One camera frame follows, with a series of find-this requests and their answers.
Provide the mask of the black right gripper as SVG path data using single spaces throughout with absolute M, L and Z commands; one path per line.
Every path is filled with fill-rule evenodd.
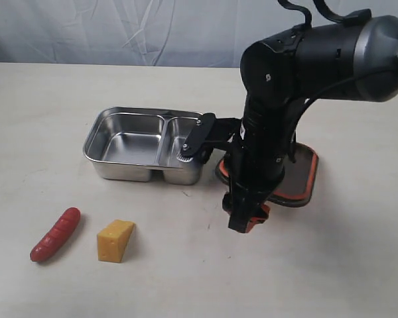
M 269 218 L 270 207 L 262 204 L 285 175 L 292 122 L 290 105 L 247 96 L 232 152 L 225 158 L 230 190 L 223 206 L 230 212 L 230 229 L 249 233 Z

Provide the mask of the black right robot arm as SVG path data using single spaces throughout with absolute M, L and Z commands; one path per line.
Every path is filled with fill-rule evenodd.
M 225 158 L 228 226 L 247 233 L 293 159 L 300 118 L 318 99 L 384 102 L 398 94 L 398 18 L 286 30 L 242 54 L 243 117 Z

